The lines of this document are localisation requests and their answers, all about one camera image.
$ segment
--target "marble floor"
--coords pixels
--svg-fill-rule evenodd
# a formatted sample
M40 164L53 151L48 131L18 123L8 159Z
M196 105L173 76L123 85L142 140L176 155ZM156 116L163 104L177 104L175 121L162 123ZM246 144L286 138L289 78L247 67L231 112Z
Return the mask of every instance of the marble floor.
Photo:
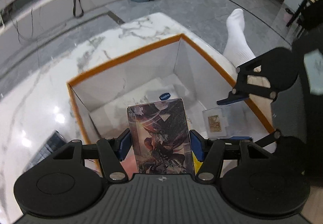
M225 22L236 8L244 10L244 33L256 56L276 46L290 47L297 27L285 27L285 8L276 0L155 0L146 3L121 0L69 21L56 34L31 44L34 49L28 57L19 63L10 63L9 67L0 67L0 101L23 79L63 52L73 50L86 40L91 43L91 37L118 24L156 12L170 16L223 53L227 42ZM123 21L117 23L110 13Z

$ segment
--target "marble veining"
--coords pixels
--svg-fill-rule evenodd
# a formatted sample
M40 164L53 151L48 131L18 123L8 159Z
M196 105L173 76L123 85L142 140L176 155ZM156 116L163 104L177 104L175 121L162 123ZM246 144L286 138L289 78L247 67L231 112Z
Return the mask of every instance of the marble veining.
M82 71L155 41L185 33L236 78L235 68L195 34L156 13L107 30L44 64L0 102L0 223L21 211L13 195L15 180L54 130L67 141L82 139L71 110L66 82Z

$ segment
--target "person's foot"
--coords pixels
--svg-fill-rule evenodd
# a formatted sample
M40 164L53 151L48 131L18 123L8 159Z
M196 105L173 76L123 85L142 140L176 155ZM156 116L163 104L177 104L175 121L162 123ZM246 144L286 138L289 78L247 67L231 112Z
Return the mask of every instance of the person's foot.
M235 67L255 58L244 37L243 10L235 9L227 19L228 41L223 56Z

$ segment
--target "blurry black object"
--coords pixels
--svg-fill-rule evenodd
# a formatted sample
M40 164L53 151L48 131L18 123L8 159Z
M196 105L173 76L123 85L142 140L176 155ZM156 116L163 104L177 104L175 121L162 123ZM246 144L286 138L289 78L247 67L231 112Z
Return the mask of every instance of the blurry black object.
M323 0L317 0L301 10L297 23L309 31L323 23Z
M303 0L301 2L301 4L298 6L298 9L296 10L296 12L293 14L293 16L291 17L291 19L288 21L287 23L287 27L290 27L290 25L297 19L297 17L299 16L299 14L303 11L303 9L307 6L308 3L312 3L311 0Z
M226 99L217 102L219 105L227 105L232 102L245 100L249 97L249 94L254 94L272 99L271 106L273 108L275 102L280 97L286 94L289 94L292 98L297 96L289 103L280 102L282 105L280 108L285 113L284 116L281 116L281 119L284 119L286 122L280 123L280 125L295 125L295 123L306 125L305 139L303 140L296 135L288 137L288 139L284 139L282 142L283 146L280 146L275 153L281 158L285 156L285 160L289 160L294 168L302 169L305 166L305 176L311 184L320 186L323 185L323 95L310 93L308 77L304 66L304 55L317 49L323 54L322 30L323 25L319 25L311 29L306 35L296 39L293 42L291 51L281 47L274 48L237 67L238 77L235 86L229 92ZM261 71L254 72L254 68L258 66L261 66ZM270 88L248 84L248 75L267 78L270 82ZM300 81L299 87L301 92L299 95L293 93L298 89L296 86L298 81ZM300 109L303 109L304 117L297 117L298 121L295 119L295 121L291 122L295 106L301 106L302 104L304 106L300 107ZM273 122L274 119L277 119L276 116L278 116L277 112L273 110L274 112Z
M301 80L306 113L306 170L305 174L313 185L323 185L323 95L310 93L308 77L304 66L304 54L316 49L323 54L323 24L302 35L292 44Z
M290 10L288 7L287 7L287 8L285 8L285 11L286 11L288 14L290 14L290 15L292 15L292 14L293 14L292 10Z
M64 146L66 143L66 140L59 134L59 132L55 131L36 153L36 155L30 160L30 162L24 168L24 172L31 169L43 159L47 158L50 154Z
M206 153L195 178L135 174L129 181L117 158L130 149L128 133L91 145L72 140L20 176L14 195L24 216L16 223L308 223L299 215L309 195L304 176L259 145L205 140L192 130ZM99 160L102 178L85 159ZM220 178L225 159L239 165Z

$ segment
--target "cable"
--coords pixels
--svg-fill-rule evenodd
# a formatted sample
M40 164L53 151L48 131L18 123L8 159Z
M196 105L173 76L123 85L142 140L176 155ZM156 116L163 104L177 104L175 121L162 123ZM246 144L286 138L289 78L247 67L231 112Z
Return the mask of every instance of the cable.
M17 33L18 33L18 41L19 41L19 44L21 44L20 42L20 37L22 37L24 40L26 41L31 41L31 42L34 42L34 41L37 41L37 39L33 39L33 36L34 36L34 17L33 17L33 8L31 8L31 28L32 28L32 31L31 31L31 36L30 38L25 38L23 35L21 35L19 33L19 30L18 30L18 20L16 20L16 25L14 24L14 21L12 20L12 17L11 17L11 14L10 14L10 19L11 19L11 22L12 22L12 25L16 28L17 30Z

